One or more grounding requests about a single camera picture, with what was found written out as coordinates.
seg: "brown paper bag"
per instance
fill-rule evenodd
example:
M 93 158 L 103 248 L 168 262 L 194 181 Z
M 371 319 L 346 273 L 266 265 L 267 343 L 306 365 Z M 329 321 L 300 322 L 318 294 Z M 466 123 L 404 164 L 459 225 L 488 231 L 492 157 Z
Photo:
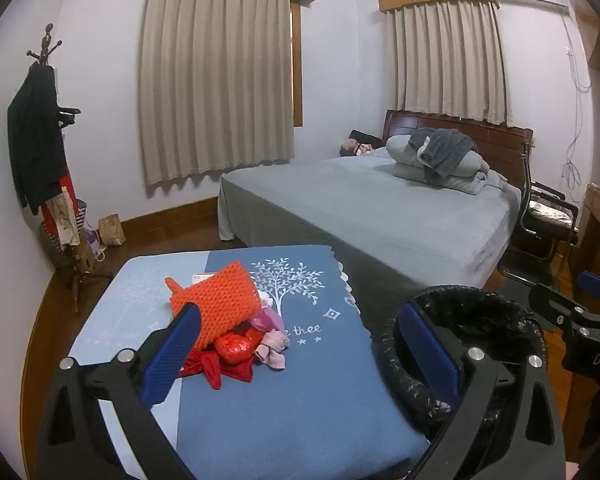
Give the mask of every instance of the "brown paper bag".
M 105 216 L 98 220 L 98 231 L 100 232 L 100 240 L 106 246 L 122 245 L 126 240 L 117 214 Z
M 84 229 L 80 229 L 80 244 L 75 248 L 75 255 L 78 257 L 78 269 L 93 270 L 96 265 L 96 257 L 87 242 Z

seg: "metal screw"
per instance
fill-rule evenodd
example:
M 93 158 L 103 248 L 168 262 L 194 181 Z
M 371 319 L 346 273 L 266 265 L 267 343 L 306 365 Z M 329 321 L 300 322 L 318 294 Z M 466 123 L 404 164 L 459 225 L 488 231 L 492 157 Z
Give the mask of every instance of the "metal screw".
M 74 360 L 71 359 L 70 357 L 65 357 L 64 359 L 62 359 L 62 361 L 60 361 L 60 369 L 61 370 L 69 370 L 71 368 L 73 368 L 74 366 Z
M 537 355 L 530 355 L 529 364 L 532 365 L 533 368 L 539 368 L 542 366 L 542 359 Z
M 136 353 L 131 348 L 125 348 L 118 352 L 117 359 L 121 363 L 128 363 L 136 356 Z
M 474 361 L 482 361 L 484 359 L 484 352 L 480 350 L 478 347 L 469 348 L 467 352 L 469 357 Z

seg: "beige curtain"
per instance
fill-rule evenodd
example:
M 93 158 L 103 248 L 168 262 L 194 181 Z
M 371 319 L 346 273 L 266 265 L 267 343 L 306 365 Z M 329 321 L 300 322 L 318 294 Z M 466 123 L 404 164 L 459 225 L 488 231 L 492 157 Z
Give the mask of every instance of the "beige curtain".
M 147 184 L 294 154 L 289 0 L 148 0 Z
M 495 11 L 453 0 L 387 12 L 393 106 L 511 124 Z

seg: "power cord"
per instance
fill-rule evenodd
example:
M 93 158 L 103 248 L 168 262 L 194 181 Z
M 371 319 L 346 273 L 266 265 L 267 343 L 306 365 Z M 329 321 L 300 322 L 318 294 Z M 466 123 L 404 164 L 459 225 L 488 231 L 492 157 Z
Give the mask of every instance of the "power cord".
M 576 144 L 580 135 L 582 134 L 582 126 L 583 126 L 583 107 L 582 107 L 582 94 L 586 94 L 591 90 L 591 81 L 589 81 L 588 86 L 583 86 L 580 84 L 580 73 L 578 72 L 578 66 L 575 61 L 575 49 L 573 47 L 573 41 L 571 41 L 571 35 L 569 33 L 569 28 L 567 27 L 567 22 L 564 19 L 564 14 L 560 15 L 562 18 L 562 24 L 564 25 L 564 31 L 567 33 L 567 40 L 569 42 L 569 65 L 571 69 L 571 80 L 576 88 L 576 117 L 575 117 L 575 129 L 573 134 L 573 140 L 567 147 L 566 152 L 566 160 L 562 165 L 562 176 L 567 181 L 567 192 L 569 193 L 569 197 L 572 202 L 577 204 L 581 204 L 584 200 L 576 200 L 573 198 L 573 191 L 575 191 L 576 186 L 579 188 L 582 184 L 582 178 L 580 177 L 580 171 L 573 163 L 573 157 L 576 152 Z

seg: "black pillow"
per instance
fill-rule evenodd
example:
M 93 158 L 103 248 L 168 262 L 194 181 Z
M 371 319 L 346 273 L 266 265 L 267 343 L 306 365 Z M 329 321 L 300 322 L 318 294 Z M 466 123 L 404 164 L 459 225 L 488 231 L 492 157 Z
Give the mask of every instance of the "black pillow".
M 382 148 L 382 139 L 367 135 L 357 130 L 352 130 L 349 139 L 356 139 L 360 144 L 369 144 L 373 150 Z

